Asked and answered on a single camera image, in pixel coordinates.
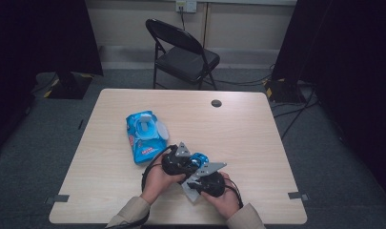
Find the baseboard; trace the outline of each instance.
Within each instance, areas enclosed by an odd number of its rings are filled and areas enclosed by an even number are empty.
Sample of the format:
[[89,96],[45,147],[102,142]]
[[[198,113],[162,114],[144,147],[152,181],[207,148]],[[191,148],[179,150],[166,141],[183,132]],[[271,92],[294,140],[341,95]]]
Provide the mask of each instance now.
[[[269,69],[279,50],[209,49],[220,55],[221,69]],[[130,49],[122,46],[99,48],[103,69],[152,69],[154,50]]]

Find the wall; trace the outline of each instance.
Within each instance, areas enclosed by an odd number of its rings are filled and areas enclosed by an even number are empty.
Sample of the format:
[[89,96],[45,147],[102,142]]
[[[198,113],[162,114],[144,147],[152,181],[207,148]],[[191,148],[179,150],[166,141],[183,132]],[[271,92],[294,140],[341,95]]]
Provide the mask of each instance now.
[[[104,52],[116,50],[124,58],[132,55],[129,62],[152,60],[154,43],[145,28],[148,18],[183,27],[174,1],[90,0],[87,5],[97,45]],[[269,67],[276,60],[294,7],[286,2],[278,6],[198,2],[197,13],[185,13],[184,22],[186,31],[221,55],[220,66]]]

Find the wall outlet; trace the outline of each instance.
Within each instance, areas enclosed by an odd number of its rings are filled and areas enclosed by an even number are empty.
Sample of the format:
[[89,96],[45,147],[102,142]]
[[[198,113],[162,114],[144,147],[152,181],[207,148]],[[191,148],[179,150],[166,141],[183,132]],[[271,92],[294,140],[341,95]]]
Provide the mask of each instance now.
[[175,11],[196,12],[196,1],[175,1]]
[[186,1],[175,1],[175,11],[184,11],[187,12],[187,2]]

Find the hand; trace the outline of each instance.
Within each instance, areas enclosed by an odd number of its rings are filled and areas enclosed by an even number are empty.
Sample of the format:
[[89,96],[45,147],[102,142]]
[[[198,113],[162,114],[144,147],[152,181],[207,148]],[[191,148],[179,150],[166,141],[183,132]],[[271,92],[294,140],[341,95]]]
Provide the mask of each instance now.
[[150,205],[152,205],[157,198],[170,187],[170,185],[183,180],[186,176],[184,174],[174,176],[166,174],[161,165],[162,157],[163,155],[157,158],[156,162],[149,171],[148,177],[146,178],[145,188],[140,196]]
[[[229,180],[229,175],[223,172],[219,172],[223,178],[225,179],[225,184],[234,187]],[[211,203],[218,213],[224,218],[229,219],[231,216],[234,215],[240,208],[239,208],[239,201],[237,199],[236,194],[234,191],[232,191],[229,188],[225,189],[225,193],[220,196],[219,198],[214,198],[213,196],[201,192],[201,196],[204,197],[209,203]]]

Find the chair backrest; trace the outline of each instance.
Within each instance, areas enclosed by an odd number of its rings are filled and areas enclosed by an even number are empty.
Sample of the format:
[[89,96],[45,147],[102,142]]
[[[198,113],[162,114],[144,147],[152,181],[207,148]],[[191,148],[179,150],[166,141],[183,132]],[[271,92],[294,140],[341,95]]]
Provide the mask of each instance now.
[[175,26],[156,19],[148,19],[146,28],[158,44],[160,42],[157,39],[160,39],[183,50],[196,54],[204,53],[201,44],[192,35]]

